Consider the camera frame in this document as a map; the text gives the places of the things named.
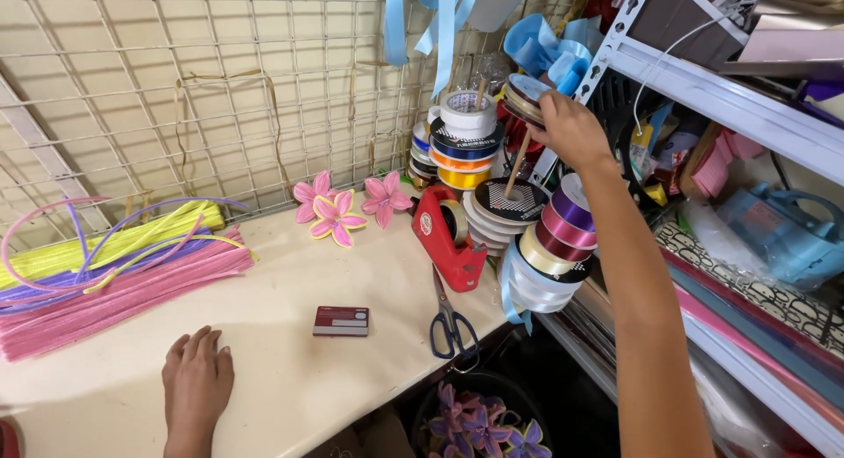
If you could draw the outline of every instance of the white countertop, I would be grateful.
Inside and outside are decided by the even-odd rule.
[[[363,194],[353,211],[360,213]],[[76,344],[0,363],[0,403],[29,457],[160,456],[166,440],[160,370],[167,349],[204,324],[223,330],[235,362],[214,457],[300,456],[442,366],[430,352],[437,313],[430,260],[396,214],[386,230],[353,231],[355,246],[312,240],[295,211],[240,225],[261,260]],[[451,293],[479,337],[504,323],[495,275]],[[371,309],[366,338],[311,335],[317,306]]]

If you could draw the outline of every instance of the scissor handle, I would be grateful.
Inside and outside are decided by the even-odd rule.
[[[458,342],[460,354],[466,357],[474,356],[478,352],[478,336],[474,333],[474,328],[472,327],[472,324],[469,323],[469,320],[467,320],[465,316],[459,314],[456,311],[451,312],[451,319],[454,323],[454,331],[451,334],[453,334],[454,341]],[[460,337],[458,321],[463,323],[466,326],[466,329],[469,330],[469,334],[472,335],[472,345],[469,348],[463,347],[463,339]]]
[[[434,325],[440,323],[442,324],[443,334],[446,336],[446,344],[448,344],[448,353],[443,353],[437,350],[437,343],[434,342]],[[440,359],[451,359],[454,357],[454,336],[451,335],[451,329],[448,326],[448,321],[446,319],[446,315],[443,312],[437,313],[437,316],[430,322],[430,351],[434,353],[434,356],[437,356]]]

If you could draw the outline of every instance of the scissor blade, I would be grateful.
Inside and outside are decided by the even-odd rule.
[[[434,264],[430,265],[432,269],[434,269],[434,289],[437,291],[437,297],[443,298],[446,296],[446,290],[442,286],[442,279],[440,278],[440,274],[437,273],[437,266]]]

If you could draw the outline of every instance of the red tape dispenser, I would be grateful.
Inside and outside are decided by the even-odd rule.
[[[463,293],[478,286],[486,245],[475,245],[466,212],[451,188],[431,186],[422,192],[413,228],[451,290]]]

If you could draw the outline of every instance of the bundle of pipe cleaners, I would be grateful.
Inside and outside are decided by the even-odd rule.
[[[24,215],[9,227],[0,247],[0,353],[8,361],[47,353],[116,324],[212,281],[255,265],[234,226],[224,236],[216,198],[180,198],[152,204],[86,239],[75,203],[108,198],[62,200]],[[185,203],[173,213],[121,230],[133,218],[164,204]],[[79,241],[38,248],[12,258],[8,240],[36,215],[67,205]]]

